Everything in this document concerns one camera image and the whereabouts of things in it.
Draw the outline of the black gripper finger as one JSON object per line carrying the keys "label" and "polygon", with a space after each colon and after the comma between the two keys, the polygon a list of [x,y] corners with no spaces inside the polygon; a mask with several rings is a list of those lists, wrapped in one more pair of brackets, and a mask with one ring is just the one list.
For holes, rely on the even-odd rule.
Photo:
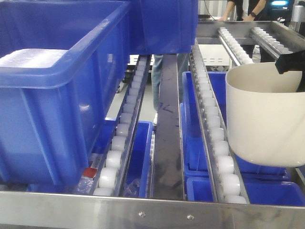
{"label": "black gripper finger", "polygon": [[305,92],[305,82],[301,81],[296,92]]}
{"label": "black gripper finger", "polygon": [[281,54],[275,62],[279,74],[288,71],[305,71],[305,51],[298,51],[290,54]]}

